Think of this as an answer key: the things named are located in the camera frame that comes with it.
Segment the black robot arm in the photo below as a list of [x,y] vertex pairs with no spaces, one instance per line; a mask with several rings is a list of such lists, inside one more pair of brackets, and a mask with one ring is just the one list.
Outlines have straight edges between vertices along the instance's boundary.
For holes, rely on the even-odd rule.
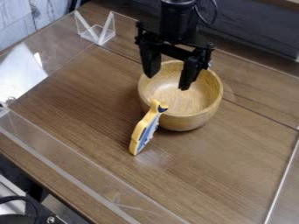
[[215,45],[211,42],[199,43],[197,18],[205,25],[212,25],[203,18],[196,0],[160,0],[160,20],[157,28],[142,21],[134,23],[134,44],[144,75],[153,78],[161,69],[161,55],[182,62],[178,89],[188,90],[196,81],[201,70],[211,66],[211,54]]

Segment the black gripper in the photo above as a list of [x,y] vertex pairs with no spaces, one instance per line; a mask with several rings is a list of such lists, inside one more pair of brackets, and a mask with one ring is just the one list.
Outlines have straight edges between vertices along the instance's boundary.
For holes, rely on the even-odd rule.
[[200,70],[207,69],[211,65],[213,44],[195,45],[187,41],[173,43],[146,30],[141,21],[137,21],[134,26],[137,29],[134,44],[140,49],[144,75],[152,78],[157,74],[161,67],[161,55],[165,55],[182,62],[178,89],[188,90],[197,79]]

